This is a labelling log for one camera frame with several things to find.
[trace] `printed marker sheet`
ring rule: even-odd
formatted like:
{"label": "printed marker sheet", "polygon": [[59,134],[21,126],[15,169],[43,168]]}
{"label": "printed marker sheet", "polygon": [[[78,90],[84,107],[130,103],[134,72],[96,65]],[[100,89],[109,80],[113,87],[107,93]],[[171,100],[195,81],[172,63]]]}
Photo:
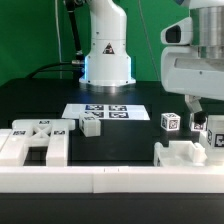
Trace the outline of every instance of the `printed marker sheet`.
{"label": "printed marker sheet", "polygon": [[143,105],[67,104],[62,118],[79,119],[80,113],[93,113],[106,120],[150,120]]}

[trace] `green background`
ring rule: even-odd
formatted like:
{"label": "green background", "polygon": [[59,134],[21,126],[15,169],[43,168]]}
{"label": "green background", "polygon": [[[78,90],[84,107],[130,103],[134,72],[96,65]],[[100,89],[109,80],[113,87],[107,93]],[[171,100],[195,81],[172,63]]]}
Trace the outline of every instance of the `green background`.
{"label": "green background", "polygon": [[[62,0],[59,21],[62,58],[74,59],[75,51],[70,23]],[[140,81],[157,80],[147,46],[138,8],[138,0],[114,0],[127,13],[127,52],[134,60],[134,77]],[[156,67],[160,73],[160,57],[164,46],[160,32],[188,15],[188,10],[172,0],[141,0],[145,24],[152,45]],[[90,50],[89,9],[77,9],[78,28],[83,51]],[[40,66],[58,62],[55,22],[55,0],[0,0],[0,85],[13,78],[25,77]],[[37,77],[59,78],[59,74],[41,73]]]}

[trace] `black table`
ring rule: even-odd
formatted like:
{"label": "black table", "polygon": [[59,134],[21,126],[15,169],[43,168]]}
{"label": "black table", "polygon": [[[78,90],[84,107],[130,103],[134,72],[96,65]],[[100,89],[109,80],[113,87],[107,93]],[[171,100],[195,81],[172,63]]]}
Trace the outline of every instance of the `black table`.
{"label": "black table", "polygon": [[[72,131],[70,166],[152,166],[156,142],[166,146],[169,140],[199,137],[189,130],[184,96],[166,93],[158,82],[99,94],[80,90],[71,80],[15,79],[0,87],[0,100],[0,128],[10,128],[16,119],[59,119],[67,103],[145,105],[150,121],[102,120],[100,137]],[[223,114],[223,102],[201,103],[210,115]],[[180,131],[160,128],[166,112],[181,116]],[[42,156],[34,160],[29,164],[44,164]],[[222,194],[0,194],[3,223],[223,223],[223,210]]]}

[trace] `marker cube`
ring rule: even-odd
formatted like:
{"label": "marker cube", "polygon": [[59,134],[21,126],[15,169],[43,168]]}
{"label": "marker cube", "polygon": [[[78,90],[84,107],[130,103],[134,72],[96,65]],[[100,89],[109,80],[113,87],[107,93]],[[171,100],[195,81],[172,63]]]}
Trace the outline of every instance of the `marker cube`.
{"label": "marker cube", "polygon": [[224,116],[209,116],[206,154],[209,160],[224,161]]}
{"label": "marker cube", "polygon": [[189,127],[191,131],[199,132],[199,131],[206,131],[207,128],[207,119],[206,122],[203,124],[197,124],[193,120],[193,114],[190,115]]}
{"label": "marker cube", "polygon": [[100,136],[101,122],[92,113],[79,115],[79,128],[86,137]]}
{"label": "marker cube", "polygon": [[178,131],[180,129],[180,116],[175,113],[162,114],[161,127],[166,131]]}

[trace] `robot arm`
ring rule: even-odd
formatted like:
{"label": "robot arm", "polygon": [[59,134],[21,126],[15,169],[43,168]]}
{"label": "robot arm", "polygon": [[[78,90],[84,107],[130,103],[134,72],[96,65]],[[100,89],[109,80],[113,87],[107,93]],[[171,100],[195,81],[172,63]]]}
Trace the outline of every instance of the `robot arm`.
{"label": "robot arm", "polygon": [[91,51],[85,57],[85,74],[79,80],[80,87],[112,93],[132,88],[135,80],[131,77],[131,58],[126,53],[124,10],[113,0],[65,0],[65,3],[69,14],[84,3],[90,9]]}
{"label": "robot arm", "polygon": [[162,31],[161,59],[166,91],[184,94],[192,113],[200,97],[224,100],[224,0],[175,0],[190,16]]}

